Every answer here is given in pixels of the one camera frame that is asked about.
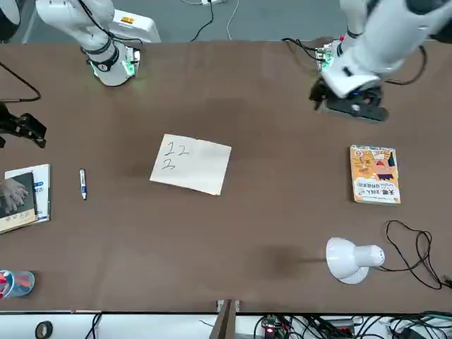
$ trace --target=white paper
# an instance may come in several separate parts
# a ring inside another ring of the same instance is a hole
[[[149,180],[219,196],[231,147],[165,134]]]
[[[43,222],[50,220],[50,165],[38,165],[20,169],[13,169],[5,172],[5,179],[15,177],[24,173],[33,173],[33,182],[35,186],[37,221]]]

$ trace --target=orange book cover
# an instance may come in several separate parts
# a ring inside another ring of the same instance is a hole
[[[357,203],[400,203],[396,150],[350,146],[353,196]]]

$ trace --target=sticker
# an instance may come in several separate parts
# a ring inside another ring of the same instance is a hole
[[[122,19],[121,19],[121,22],[133,24],[135,22],[135,19],[129,18],[127,16],[123,16]]]

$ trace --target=gray floor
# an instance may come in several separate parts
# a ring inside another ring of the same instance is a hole
[[[70,42],[71,37],[44,24],[34,11],[34,0],[23,9],[23,27],[13,42]],[[210,20],[208,6],[191,6],[181,0],[113,0],[115,8],[152,18],[163,42],[189,41]],[[213,5],[214,21],[200,41],[227,40],[226,25],[237,0]],[[230,32],[234,40],[312,40],[339,36],[346,31],[339,0],[241,0]]]

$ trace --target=hand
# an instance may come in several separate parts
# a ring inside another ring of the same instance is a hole
[[[18,206],[23,206],[28,191],[20,182],[14,179],[6,179],[0,182],[0,196],[4,197],[4,210],[7,214],[17,211]]]

